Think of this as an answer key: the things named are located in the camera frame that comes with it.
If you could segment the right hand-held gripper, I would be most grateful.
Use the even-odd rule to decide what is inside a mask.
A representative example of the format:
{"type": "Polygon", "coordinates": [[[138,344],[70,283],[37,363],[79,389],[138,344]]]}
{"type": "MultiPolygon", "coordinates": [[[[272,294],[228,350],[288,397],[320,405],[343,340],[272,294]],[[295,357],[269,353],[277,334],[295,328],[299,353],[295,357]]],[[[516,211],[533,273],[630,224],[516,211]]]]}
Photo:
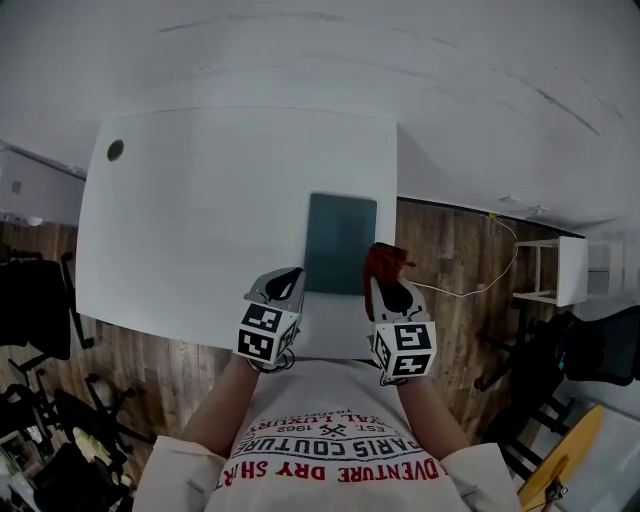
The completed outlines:
{"type": "Polygon", "coordinates": [[[381,370],[381,383],[406,383],[426,376],[437,353],[435,323],[422,292],[407,279],[399,279],[398,286],[401,312],[409,317],[391,321],[378,279],[370,279],[371,353],[381,370]]]}

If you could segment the white table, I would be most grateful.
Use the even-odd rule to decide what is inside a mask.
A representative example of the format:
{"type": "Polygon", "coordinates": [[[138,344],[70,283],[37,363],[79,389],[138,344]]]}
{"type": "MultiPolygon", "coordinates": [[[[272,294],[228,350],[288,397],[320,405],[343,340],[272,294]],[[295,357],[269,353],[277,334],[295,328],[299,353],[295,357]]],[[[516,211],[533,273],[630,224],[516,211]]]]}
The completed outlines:
{"type": "Polygon", "coordinates": [[[396,228],[397,127],[285,108],[199,108],[105,121],[91,158],[76,251],[80,313],[231,349],[243,296],[304,262],[309,199],[377,202],[396,228]],[[107,148],[124,142],[122,156],[107,148]]]}

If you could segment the black high-back office chair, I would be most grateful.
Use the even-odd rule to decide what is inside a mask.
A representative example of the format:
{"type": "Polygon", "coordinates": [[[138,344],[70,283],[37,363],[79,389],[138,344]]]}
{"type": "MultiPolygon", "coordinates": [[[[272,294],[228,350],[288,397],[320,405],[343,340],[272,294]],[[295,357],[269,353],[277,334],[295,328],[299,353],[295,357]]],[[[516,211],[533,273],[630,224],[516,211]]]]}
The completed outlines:
{"type": "Polygon", "coordinates": [[[640,305],[593,321],[565,311],[548,321],[528,322],[520,308],[512,342],[483,332],[476,338],[508,354],[488,380],[474,382],[484,392],[509,377],[509,403],[490,422],[482,441],[498,444],[507,466],[524,480],[532,471],[522,461],[542,462],[519,441],[528,422],[533,419],[559,435],[569,432],[564,421],[575,401],[562,403],[554,397],[564,380],[617,386],[640,380],[640,305]]]}

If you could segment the white wall outlet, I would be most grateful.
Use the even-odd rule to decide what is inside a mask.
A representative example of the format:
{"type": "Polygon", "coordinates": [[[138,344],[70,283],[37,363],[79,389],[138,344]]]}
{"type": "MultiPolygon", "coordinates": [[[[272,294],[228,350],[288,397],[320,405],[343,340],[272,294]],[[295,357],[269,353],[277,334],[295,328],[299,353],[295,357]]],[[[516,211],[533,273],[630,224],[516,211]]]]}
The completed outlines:
{"type": "Polygon", "coordinates": [[[548,211],[543,205],[531,205],[513,195],[500,198],[499,203],[501,204],[499,214],[506,216],[539,217],[548,211]]]}

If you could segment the person's right forearm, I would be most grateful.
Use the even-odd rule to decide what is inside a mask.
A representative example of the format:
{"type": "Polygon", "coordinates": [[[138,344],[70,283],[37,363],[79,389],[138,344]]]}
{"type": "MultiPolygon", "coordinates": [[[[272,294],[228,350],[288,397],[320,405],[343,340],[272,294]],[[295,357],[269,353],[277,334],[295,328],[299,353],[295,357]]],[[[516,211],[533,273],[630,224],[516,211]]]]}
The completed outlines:
{"type": "Polygon", "coordinates": [[[408,379],[396,389],[411,432],[423,450],[442,460],[470,447],[429,377],[408,379]]]}

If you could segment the white stool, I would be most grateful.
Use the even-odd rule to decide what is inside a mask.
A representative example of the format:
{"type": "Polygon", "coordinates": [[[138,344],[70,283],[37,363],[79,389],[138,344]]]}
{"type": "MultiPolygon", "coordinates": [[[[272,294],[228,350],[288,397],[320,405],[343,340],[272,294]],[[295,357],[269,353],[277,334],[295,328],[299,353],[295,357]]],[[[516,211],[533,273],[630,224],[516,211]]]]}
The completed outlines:
{"type": "Polygon", "coordinates": [[[516,300],[533,301],[561,308],[584,302],[588,288],[588,242],[584,238],[560,236],[556,239],[517,242],[517,249],[535,250],[535,290],[513,292],[516,300]],[[541,289],[541,258],[543,249],[557,252],[557,279],[554,290],[541,289]]]}

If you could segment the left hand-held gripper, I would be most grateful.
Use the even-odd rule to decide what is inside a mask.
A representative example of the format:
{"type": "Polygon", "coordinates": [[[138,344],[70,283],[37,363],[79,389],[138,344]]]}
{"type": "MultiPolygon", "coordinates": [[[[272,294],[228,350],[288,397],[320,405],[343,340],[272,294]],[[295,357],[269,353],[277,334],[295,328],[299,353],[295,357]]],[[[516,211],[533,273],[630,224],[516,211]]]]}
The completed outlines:
{"type": "Polygon", "coordinates": [[[254,282],[242,301],[235,354],[263,364],[275,364],[281,358],[299,330],[305,277],[301,267],[285,267],[254,282]],[[286,302],[289,311],[261,304],[271,302],[286,302]]]}

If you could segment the person's left forearm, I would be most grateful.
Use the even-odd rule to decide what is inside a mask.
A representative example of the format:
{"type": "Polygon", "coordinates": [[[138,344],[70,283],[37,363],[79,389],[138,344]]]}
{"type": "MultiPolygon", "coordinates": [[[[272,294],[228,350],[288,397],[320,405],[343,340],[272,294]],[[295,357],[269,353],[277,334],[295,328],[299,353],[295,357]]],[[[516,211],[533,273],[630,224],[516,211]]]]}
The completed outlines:
{"type": "Polygon", "coordinates": [[[249,410],[259,376],[245,358],[233,355],[187,422],[182,439],[228,458],[249,410]]]}

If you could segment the dark grey-green notebook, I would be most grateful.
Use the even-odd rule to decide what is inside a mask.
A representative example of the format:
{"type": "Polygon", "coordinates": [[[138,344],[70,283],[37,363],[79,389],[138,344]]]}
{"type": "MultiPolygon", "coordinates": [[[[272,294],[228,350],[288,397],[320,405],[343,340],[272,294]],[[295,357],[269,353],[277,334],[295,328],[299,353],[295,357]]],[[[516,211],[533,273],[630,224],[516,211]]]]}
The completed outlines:
{"type": "Polygon", "coordinates": [[[377,202],[313,193],[310,196],[304,269],[309,292],[362,295],[363,267],[375,242],[377,202]]]}

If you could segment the person's white printed shirt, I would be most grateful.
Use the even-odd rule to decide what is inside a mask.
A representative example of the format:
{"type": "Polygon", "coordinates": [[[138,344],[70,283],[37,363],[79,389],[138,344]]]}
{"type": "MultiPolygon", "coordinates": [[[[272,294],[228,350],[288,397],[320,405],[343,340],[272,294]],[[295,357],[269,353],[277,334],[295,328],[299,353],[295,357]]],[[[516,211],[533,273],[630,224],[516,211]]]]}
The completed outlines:
{"type": "Polygon", "coordinates": [[[359,361],[260,373],[230,456],[159,437],[133,512],[520,512],[499,448],[438,460],[396,387],[359,361]]]}

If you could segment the crumpled yellow paper bag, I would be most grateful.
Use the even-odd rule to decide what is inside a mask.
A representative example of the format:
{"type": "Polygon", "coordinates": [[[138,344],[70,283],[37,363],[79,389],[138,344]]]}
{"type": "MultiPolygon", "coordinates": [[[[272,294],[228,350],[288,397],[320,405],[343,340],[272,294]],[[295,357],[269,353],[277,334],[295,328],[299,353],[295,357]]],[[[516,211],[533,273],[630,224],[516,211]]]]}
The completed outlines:
{"type": "Polygon", "coordinates": [[[107,466],[112,464],[109,451],[99,440],[78,427],[74,427],[72,433],[76,446],[89,463],[100,460],[107,466]]]}

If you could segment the brown red cloth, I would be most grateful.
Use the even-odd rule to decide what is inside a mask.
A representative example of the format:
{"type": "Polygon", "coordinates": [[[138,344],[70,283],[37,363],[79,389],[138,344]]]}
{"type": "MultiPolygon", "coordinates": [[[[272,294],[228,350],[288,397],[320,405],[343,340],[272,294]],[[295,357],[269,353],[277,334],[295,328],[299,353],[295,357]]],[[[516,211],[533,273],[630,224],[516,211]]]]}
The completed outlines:
{"type": "Polygon", "coordinates": [[[365,310],[374,320],[371,280],[376,279],[387,310],[406,313],[413,303],[411,292],[399,282],[405,267],[415,267],[408,260],[408,251],[389,244],[376,242],[368,250],[363,267],[365,310]]]}

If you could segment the round wooden table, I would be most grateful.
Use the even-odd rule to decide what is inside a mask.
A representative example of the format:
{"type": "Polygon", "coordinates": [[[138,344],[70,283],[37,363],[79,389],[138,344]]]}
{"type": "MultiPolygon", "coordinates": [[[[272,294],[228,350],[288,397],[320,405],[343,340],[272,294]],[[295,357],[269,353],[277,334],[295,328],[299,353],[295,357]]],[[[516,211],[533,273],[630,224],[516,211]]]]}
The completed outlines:
{"type": "Polygon", "coordinates": [[[523,512],[549,512],[553,504],[568,494],[569,480],[588,455],[603,417],[603,406],[589,409],[544,458],[527,447],[521,451],[535,466],[532,472],[524,472],[524,483],[518,491],[523,512]]]}

